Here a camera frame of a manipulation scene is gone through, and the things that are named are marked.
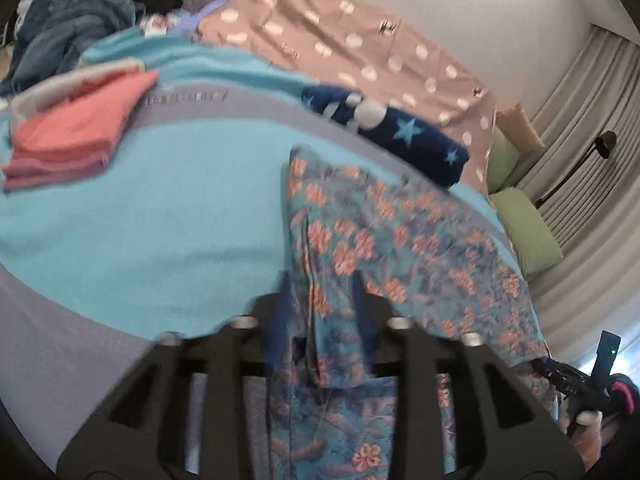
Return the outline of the blue denim clothes pile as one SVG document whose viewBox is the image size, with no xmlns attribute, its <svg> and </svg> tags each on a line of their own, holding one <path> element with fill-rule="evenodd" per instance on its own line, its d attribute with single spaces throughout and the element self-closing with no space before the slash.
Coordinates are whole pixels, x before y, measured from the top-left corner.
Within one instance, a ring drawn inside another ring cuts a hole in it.
<svg viewBox="0 0 640 480">
<path fill-rule="evenodd" d="M 130 0 L 34 0 L 15 34 L 2 98 L 73 70 L 88 47 L 137 25 L 144 11 Z"/>
</svg>

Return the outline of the folded coral pink clothes stack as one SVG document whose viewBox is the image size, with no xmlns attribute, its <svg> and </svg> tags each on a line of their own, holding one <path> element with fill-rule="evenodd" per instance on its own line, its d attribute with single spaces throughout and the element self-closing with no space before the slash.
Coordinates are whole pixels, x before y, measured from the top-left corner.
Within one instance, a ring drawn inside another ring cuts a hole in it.
<svg viewBox="0 0 640 480">
<path fill-rule="evenodd" d="M 53 76 L 9 102 L 6 191 L 93 176 L 110 162 L 138 103 L 160 73 L 140 60 L 85 66 Z"/>
</svg>

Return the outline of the beige pleated curtain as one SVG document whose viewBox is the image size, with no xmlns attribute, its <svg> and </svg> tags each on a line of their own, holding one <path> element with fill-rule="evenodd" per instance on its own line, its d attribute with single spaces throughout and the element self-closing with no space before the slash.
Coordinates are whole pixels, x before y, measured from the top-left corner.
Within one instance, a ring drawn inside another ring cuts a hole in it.
<svg viewBox="0 0 640 480">
<path fill-rule="evenodd" d="M 533 126 L 546 148 L 525 155 L 506 183 L 538 200 L 601 133 L 617 144 L 593 153 L 539 209 L 563 260 L 537 274 L 530 293 L 552 354 L 591 359 L 604 330 L 625 348 L 639 341 L 639 47 L 594 26 Z"/>
</svg>

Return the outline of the black floor lamp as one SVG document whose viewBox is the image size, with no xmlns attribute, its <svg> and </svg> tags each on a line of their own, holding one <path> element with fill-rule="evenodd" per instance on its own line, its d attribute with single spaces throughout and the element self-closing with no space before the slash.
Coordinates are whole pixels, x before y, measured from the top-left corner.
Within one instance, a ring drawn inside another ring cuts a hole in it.
<svg viewBox="0 0 640 480">
<path fill-rule="evenodd" d="M 617 144 L 617 134 L 613 130 L 608 130 L 608 131 L 605 131 L 604 133 L 599 134 L 590 144 L 590 147 L 588 148 L 588 150 L 585 151 L 584 154 L 582 154 L 582 157 L 578 160 L 578 162 L 576 162 L 576 164 L 568 172 L 568 174 L 564 176 L 563 179 L 557 185 L 555 185 L 555 187 L 552 188 L 548 193 L 544 194 L 544 196 L 536 200 L 535 208 L 540 209 L 542 206 L 544 206 L 545 203 L 551 200 L 552 197 L 555 196 L 555 194 L 559 192 L 559 190 L 564 185 L 567 184 L 570 178 L 573 177 L 574 174 L 576 174 L 576 172 L 580 168 L 582 168 L 582 166 L 585 165 L 586 161 L 589 159 L 589 157 L 593 153 L 597 153 L 602 159 L 608 160 L 611 157 L 613 151 L 615 150 L 616 144 Z"/>
</svg>

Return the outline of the green pillow far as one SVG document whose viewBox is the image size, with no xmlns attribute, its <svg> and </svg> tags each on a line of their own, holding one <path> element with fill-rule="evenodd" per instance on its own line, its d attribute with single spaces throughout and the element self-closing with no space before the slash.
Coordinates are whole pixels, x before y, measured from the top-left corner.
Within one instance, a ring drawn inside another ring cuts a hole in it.
<svg viewBox="0 0 640 480">
<path fill-rule="evenodd" d="M 520 152 L 496 127 L 492 133 L 492 145 L 486 174 L 486 183 L 490 194 L 500 190 L 519 159 Z"/>
</svg>

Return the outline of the beige pillow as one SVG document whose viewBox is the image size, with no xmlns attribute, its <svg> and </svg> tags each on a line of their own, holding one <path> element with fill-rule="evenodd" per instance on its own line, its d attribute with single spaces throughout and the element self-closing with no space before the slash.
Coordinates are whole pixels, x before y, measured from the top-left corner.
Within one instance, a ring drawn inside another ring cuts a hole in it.
<svg viewBox="0 0 640 480">
<path fill-rule="evenodd" d="M 544 142 L 536 133 L 521 103 L 516 103 L 504 110 L 498 110 L 496 124 L 502 134 L 520 153 L 544 149 Z"/>
</svg>

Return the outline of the navy star-patterned garment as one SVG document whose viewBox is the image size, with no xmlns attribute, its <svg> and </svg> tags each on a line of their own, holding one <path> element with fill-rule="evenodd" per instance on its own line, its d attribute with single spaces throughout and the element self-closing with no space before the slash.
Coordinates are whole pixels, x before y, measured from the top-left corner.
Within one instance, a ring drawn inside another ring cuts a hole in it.
<svg viewBox="0 0 640 480">
<path fill-rule="evenodd" d="M 443 188 L 461 180 L 464 166 L 470 160 L 462 144 L 430 122 L 356 90 L 314 84 L 303 88 L 302 102 L 308 110 L 408 162 Z"/>
</svg>

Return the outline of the turquoise grey striped blanket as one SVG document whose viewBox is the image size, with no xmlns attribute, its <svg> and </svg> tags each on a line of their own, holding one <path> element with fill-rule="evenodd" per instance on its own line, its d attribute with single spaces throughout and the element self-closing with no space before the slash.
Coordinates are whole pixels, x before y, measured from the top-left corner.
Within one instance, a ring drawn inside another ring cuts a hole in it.
<svg viewBox="0 0 640 480">
<path fill-rule="evenodd" d="M 85 66 L 134 58 L 160 73 L 94 176 L 1 196 L 1 399 L 48 466 L 149 342 L 203 335 L 292 274 L 288 160 L 309 148 L 390 183 L 456 196 L 514 268 L 497 215 L 461 180 L 408 162 L 308 110 L 318 82 L 246 52 L 130 29 Z M 268 415 L 250 418 L 256 474 L 277 479 Z"/>
</svg>

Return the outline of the pink polka dot sheet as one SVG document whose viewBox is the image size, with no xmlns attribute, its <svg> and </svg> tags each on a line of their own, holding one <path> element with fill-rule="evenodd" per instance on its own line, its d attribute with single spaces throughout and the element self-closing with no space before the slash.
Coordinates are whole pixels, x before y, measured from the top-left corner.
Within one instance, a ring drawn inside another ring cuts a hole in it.
<svg viewBox="0 0 640 480">
<path fill-rule="evenodd" d="M 196 34 L 428 120 L 469 151 L 463 183 L 487 191 L 495 96 L 399 16 L 364 0 L 231 0 Z"/>
</svg>

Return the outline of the green pillow near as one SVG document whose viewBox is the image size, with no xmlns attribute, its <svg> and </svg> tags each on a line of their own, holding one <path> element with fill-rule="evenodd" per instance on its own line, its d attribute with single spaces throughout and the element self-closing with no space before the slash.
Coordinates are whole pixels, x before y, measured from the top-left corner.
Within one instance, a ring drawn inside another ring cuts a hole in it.
<svg viewBox="0 0 640 480">
<path fill-rule="evenodd" d="M 489 198 L 526 276 L 544 272 L 563 260 L 558 241 L 524 193 L 506 188 Z"/>
</svg>

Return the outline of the green pillow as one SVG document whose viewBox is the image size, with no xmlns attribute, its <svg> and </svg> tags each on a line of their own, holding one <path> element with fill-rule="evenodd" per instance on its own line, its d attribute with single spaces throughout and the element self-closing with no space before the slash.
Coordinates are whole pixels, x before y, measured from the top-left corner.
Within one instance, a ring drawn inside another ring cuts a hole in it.
<svg viewBox="0 0 640 480">
<path fill-rule="evenodd" d="M 526 276 L 544 272 L 563 260 L 558 241 L 524 193 L 506 188 L 489 198 Z"/>
<path fill-rule="evenodd" d="M 500 190 L 519 159 L 520 152 L 496 127 L 492 133 L 492 145 L 486 174 L 486 183 L 490 194 Z"/>
</svg>

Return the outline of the floral blue orange garment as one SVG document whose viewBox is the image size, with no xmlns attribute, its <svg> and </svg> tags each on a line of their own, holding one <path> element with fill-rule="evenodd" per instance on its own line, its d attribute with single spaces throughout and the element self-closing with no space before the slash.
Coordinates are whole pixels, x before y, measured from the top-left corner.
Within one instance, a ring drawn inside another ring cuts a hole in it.
<svg viewBox="0 0 640 480">
<path fill-rule="evenodd" d="M 468 205 L 422 179 L 390 183 L 309 148 L 288 160 L 293 311 L 269 383 L 278 479 L 383 479 L 397 386 L 372 376 L 352 276 L 430 334 L 480 334 L 550 412 L 533 359 L 548 352 L 526 281 Z"/>
</svg>

